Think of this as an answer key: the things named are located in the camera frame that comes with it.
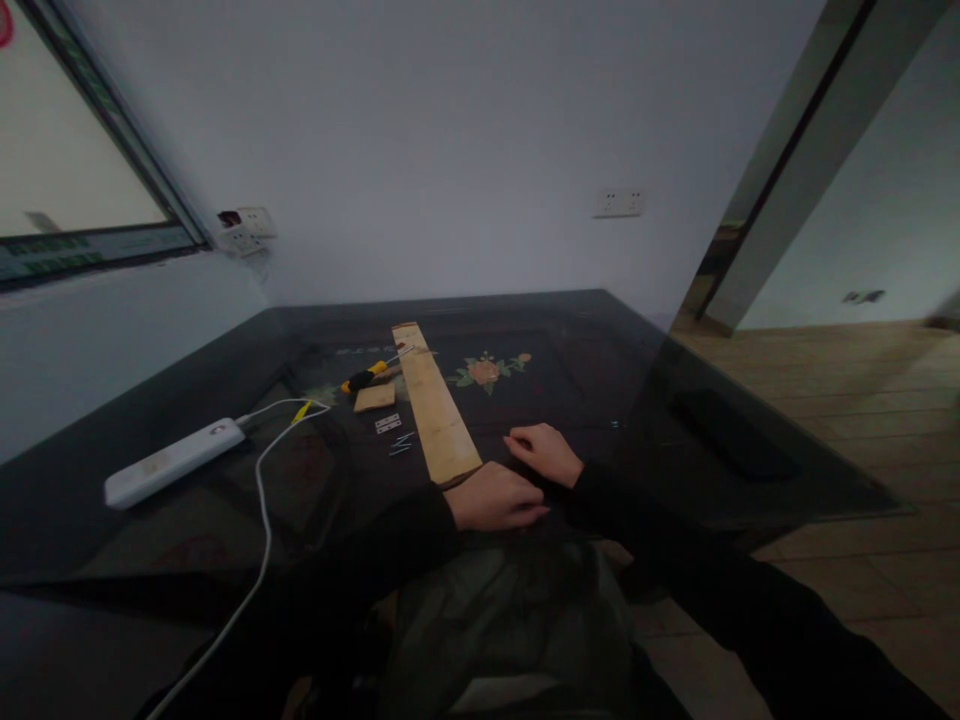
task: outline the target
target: white cable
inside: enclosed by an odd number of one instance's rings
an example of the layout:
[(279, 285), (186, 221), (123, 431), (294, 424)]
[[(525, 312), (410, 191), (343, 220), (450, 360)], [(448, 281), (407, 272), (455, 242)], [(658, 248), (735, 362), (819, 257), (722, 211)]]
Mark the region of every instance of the white cable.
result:
[(260, 409), (257, 410), (256, 412), (248, 413), (247, 415), (241, 415), (241, 416), (238, 417), (236, 420), (234, 420), (234, 422), (235, 422), (237, 425), (243, 425), (243, 424), (246, 423), (250, 418), (256, 417), (256, 416), (259, 415), (260, 413), (264, 413), (264, 412), (266, 412), (267, 410), (270, 410), (271, 408), (275, 408), (277, 405), (282, 405), (282, 404), (285, 403), (285, 402), (301, 402), (301, 403), (308, 403), (308, 402), (309, 402), (309, 403), (313, 403), (314, 405), (319, 405), (320, 407), (322, 407), (324, 412), (326, 412), (327, 410), (330, 409), (330, 408), (328, 408), (326, 405), (324, 405), (322, 402), (319, 402), (318, 400), (314, 400), (313, 398), (287, 398), (286, 400), (277, 400), (275, 403), (270, 403), (270, 404), (267, 405), (265, 408), (260, 408)]
[(327, 412), (330, 409), (328, 406), (324, 405), (323, 403), (319, 403), (316, 400), (308, 400), (306, 398), (297, 398), (295, 400), (294, 399), (279, 400), (273, 403), (273, 405), (268, 405), (267, 407), (263, 408), (263, 410), (257, 410), (256, 412), (250, 413), (249, 415), (244, 415), (242, 418), (238, 418), (236, 422), (239, 425), (241, 421), (246, 422), (247, 420), (252, 418), (254, 415), (259, 415), (265, 410), (269, 410), (275, 405), (279, 405), (280, 403), (283, 403), (283, 402), (313, 402), (319, 405), (320, 407), (322, 407), (323, 410), (320, 410), (319, 412), (315, 412), (315, 413), (310, 413), (309, 415), (305, 415), (298, 422), (295, 422), (293, 425), (290, 425), (289, 427), (284, 428), (283, 432), (277, 435), (277, 437), (274, 438), (273, 442), (267, 445), (267, 449), (264, 450), (262, 453), (260, 453), (260, 457), (257, 458), (257, 465), (254, 469), (254, 472), (257, 476), (257, 492), (260, 494), (260, 514), (263, 517), (263, 529), (267, 538), (267, 541), (264, 544), (264, 548), (263, 548), (263, 560), (260, 563), (260, 574), (257, 575), (257, 581), (253, 584), (253, 587), (250, 588), (250, 592), (247, 593), (247, 596), (243, 599), (243, 602), (241, 602), (239, 607), (237, 607), (237, 609), (234, 610), (233, 615), (231, 615), (230, 619), (227, 620), (227, 624), (223, 626), (223, 630), (220, 631), (220, 634), (217, 635), (216, 639), (210, 644), (210, 647), (207, 648), (207, 651), (200, 657), (199, 660), (197, 660), (196, 663), (194, 663), (193, 667), (190, 668), (187, 671), (187, 673), (182, 678), (180, 678), (179, 681), (177, 681), (177, 684), (174, 685), (172, 688), (170, 688), (170, 691), (164, 696), (163, 700), (161, 700), (157, 704), (157, 706), (153, 709), (153, 711), (149, 715), (147, 715), (146, 720), (157, 720), (157, 718), (159, 718), (163, 714), (163, 711), (167, 709), (167, 706), (169, 706), (170, 703), (173, 702), (174, 698), (176, 698), (177, 695), (180, 694), (180, 691), (187, 686), (187, 683), (193, 680), (196, 674), (200, 672), (201, 668), (203, 668), (207, 660), (209, 660), (210, 657), (213, 655), (213, 653), (216, 652), (217, 648), (220, 647), (220, 643), (223, 642), (223, 639), (227, 636), (227, 633), (229, 633), (230, 630), (233, 629), (233, 626), (234, 624), (236, 624), (240, 615), (243, 613), (247, 605), (253, 599), (253, 596), (256, 594), (257, 590), (260, 589), (260, 585), (263, 583), (263, 578), (267, 574), (267, 566), (270, 564), (270, 550), (273, 547), (273, 529), (270, 527), (270, 518), (267, 516), (267, 494), (263, 489), (263, 478), (260, 476), (260, 465), (263, 463), (263, 459), (267, 456), (267, 453), (273, 450), (274, 446), (278, 442), (283, 440), (284, 436), (286, 436), (288, 432), (293, 430), (297, 425), (299, 425), (304, 420), (309, 420), (310, 418), (323, 415), (325, 412)]

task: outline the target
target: screwdriver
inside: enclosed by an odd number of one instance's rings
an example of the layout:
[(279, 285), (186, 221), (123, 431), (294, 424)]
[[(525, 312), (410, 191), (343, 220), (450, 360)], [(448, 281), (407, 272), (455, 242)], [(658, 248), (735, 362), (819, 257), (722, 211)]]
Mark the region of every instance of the screwdriver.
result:
[(351, 395), (352, 393), (363, 390), (371, 382), (373, 382), (373, 378), (387, 369), (387, 365), (392, 363), (394, 360), (399, 360), (415, 347), (416, 345), (408, 345), (389, 360), (381, 360), (373, 367), (367, 368), (363, 372), (358, 372), (356, 375), (351, 376), (350, 379), (347, 380), (343, 385), (341, 385), (340, 389), (343, 390), (343, 392), (347, 395)]

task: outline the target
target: window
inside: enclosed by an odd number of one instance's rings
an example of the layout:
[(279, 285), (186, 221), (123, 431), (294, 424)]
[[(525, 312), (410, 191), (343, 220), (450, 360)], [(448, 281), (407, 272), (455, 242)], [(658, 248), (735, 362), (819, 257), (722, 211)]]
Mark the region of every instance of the window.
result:
[(0, 289), (208, 247), (49, 0), (0, 15)]

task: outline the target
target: hand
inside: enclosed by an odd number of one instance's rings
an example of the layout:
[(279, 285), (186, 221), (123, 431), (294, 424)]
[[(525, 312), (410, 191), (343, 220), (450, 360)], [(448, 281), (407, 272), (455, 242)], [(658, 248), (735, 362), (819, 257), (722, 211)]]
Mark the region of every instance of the hand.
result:
[(515, 458), (558, 485), (572, 489), (583, 472), (583, 463), (560, 431), (546, 423), (514, 428), (503, 441)]
[(494, 462), (443, 496), (458, 530), (511, 530), (533, 525), (550, 512), (543, 506), (542, 490)]

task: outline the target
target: wooden strip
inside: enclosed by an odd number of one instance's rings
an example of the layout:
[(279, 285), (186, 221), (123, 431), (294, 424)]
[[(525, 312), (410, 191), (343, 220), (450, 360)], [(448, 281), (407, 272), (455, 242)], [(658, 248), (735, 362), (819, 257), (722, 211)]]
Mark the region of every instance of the wooden strip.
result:
[(430, 479), (445, 485), (473, 472), (483, 462), (420, 326), (397, 325), (393, 339), (397, 347), (401, 343), (415, 346), (400, 358), (400, 364)]

